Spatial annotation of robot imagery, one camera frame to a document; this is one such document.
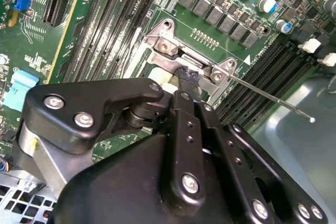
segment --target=blue-topped capacitor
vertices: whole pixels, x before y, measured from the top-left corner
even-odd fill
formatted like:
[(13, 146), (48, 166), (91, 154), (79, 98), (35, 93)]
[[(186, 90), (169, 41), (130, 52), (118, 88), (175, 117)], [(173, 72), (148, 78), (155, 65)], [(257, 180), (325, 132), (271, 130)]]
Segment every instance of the blue-topped capacitor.
[(272, 13), (277, 8), (277, 2), (275, 0), (260, 0), (258, 7), (261, 12)]
[(278, 20), (275, 24), (275, 27), (283, 34), (288, 34), (292, 30), (292, 25), (283, 19)]

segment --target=screw hole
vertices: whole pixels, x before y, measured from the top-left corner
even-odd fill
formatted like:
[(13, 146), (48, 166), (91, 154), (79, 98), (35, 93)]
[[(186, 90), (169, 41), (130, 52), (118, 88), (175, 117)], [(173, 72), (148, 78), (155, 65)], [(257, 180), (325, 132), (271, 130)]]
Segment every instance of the screw hole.
[(193, 143), (194, 142), (194, 139), (193, 139), (193, 137), (192, 136), (188, 136), (187, 137), (187, 141), (188, 141), (188, 143)]
[(242, 164), (242, 161), (241, 161), (240, 158), (238, 158), (238, 157), (235, 159), (235, 161), (236, 161), (236, 163), (237, 163), (238, 165), (241, 165), (241, 164)]

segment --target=thin metal rod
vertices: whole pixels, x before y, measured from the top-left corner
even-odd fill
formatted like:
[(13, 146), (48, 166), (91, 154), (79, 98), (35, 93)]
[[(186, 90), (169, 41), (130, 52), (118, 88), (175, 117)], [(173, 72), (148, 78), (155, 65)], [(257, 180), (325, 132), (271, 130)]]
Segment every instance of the thin metal rod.
[(290, 104), (288, 102), (285, 102), (285, 101), (283, 101), (283, 100), (281, 100), (281, 99), (279, 99), (279, 98), (277, 98), (277, 97), (275, 97), (275, 96), (273, 96), (273, 95), (271, 95), (269, 93), (266, 93), (265, 91), (263, 91), (263, 90), (255, 87), (255, 86), (251, 85), (250, 83), (248, 83), (246, 81), (243, 81), (242, 79), (231, 75), (228, 71), (225, 71), (225, 74), (227, 76), (229, 76), (232, 80), (240, 83), (241, 85), (243, 85), (243, 86), (245, 86), (245, 87), (247, 87), (247, 88), (249, 88), (249, 89), (257, 92), (258, 94), (263, 95), (264, 97), (268, 98), (269, 100), (274, 101), (274, 102), (280, 104), (281, 106), (284, 106), (285, 108), (288, 108), (289, 110), (297, 113), (298, 115), (303, 116), (304, 118), (308, 119), (309, 122), (311, 122), (311, 123), (315, 122), (315, 118), (313, 118), (310, 115), (308, 115), (308, 114), (304, 113), (303, 111), (299, 110), (297, 107), (293, 106), (292, 104)]

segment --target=mounting hole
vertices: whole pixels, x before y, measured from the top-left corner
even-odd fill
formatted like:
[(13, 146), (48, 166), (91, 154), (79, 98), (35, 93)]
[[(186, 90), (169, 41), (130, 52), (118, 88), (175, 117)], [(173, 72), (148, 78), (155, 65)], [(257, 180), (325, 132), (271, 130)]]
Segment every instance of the mounting hole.
[(241, 161), (240, 158), (238, 158), (238, 157), (235, 159), (235, 161), (236, 161), (236, 163), (237, 163), (238, 165), (241, 165), (241, 164), (242, 164), (242, 161)]
[(192, 123), (192, 122), (188, 122), (187, 125), (188, 125), (190, 128), (194, 127), (194, 123)]
[(188, 136), (187, 137), (187, 141), (188, 141), (188, 143), (193, 143), (194, 142), (194, 139), (193, 139), (193, 137), (192, 136)]

